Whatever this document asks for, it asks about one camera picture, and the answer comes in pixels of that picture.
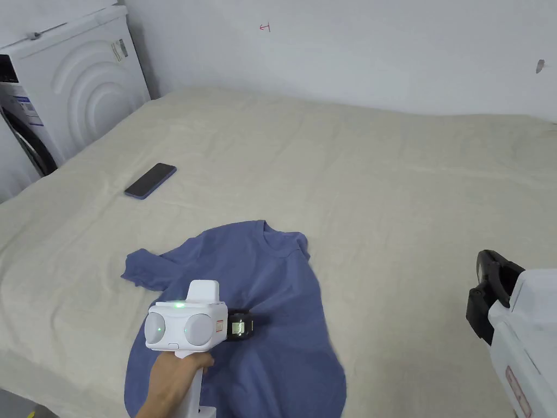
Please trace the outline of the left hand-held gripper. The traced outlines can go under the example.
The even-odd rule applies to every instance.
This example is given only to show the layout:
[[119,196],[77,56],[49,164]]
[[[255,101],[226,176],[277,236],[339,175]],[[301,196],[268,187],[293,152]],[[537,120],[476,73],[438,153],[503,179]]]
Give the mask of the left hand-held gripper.
[[252,338],[255,322],[246,309],[229,309],[220,301],[219,283],[193,280],[185,300],[156,302],[144,324],[145,345],[180,359],[211,350],[226,341]]

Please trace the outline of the person's left hand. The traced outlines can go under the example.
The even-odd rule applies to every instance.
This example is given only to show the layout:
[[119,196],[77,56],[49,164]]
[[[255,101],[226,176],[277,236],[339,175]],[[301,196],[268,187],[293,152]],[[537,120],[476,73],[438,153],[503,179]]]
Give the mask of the person's left hand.
[[178,402],[190,389],[196,372],[213,366],[209,353],[194,353],[184,358],[173,352],[162,352],[150,374],[148,398],[166,402]]

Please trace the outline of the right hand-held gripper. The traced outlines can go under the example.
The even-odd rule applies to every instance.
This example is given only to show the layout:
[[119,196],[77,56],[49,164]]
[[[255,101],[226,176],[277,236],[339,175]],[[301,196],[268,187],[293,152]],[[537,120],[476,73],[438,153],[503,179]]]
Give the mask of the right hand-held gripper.
[[491,345],[493,369],[516,416],[556,417],[556,269],[525,271],[485,249],[475,272],[466,320]]

